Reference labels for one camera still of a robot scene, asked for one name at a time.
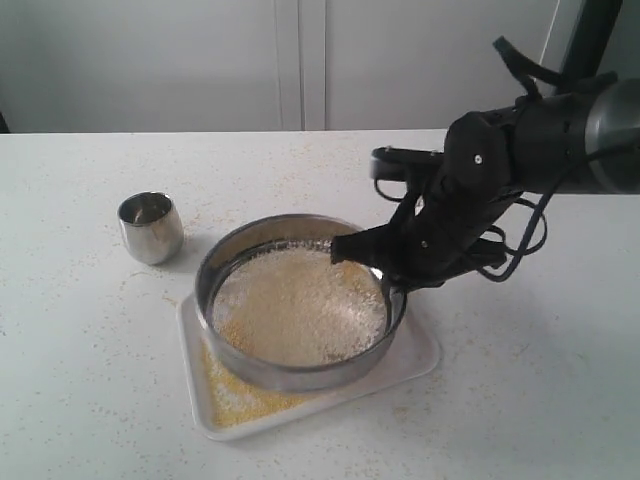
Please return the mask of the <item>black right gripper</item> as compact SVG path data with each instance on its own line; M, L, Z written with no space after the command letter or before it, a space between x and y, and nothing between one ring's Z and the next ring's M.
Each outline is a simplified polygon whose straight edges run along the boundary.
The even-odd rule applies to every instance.
M407 186L389 225L335 236L332 264L358 263L417 290L473 271L495 281L516 256L494 225L520 199L508 165L386 166L384 179Z

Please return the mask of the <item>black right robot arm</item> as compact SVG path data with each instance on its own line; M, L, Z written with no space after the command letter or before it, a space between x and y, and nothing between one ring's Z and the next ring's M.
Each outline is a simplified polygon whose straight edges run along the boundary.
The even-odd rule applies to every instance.
M554 195L638 192L638 81L575 79L505 38L494 48L523 95L457 119L439 151L374 150L373 180L402 182L405 194L385 225L335 237L333 263L378 269L407 291L470 272L500 283L544 245Z

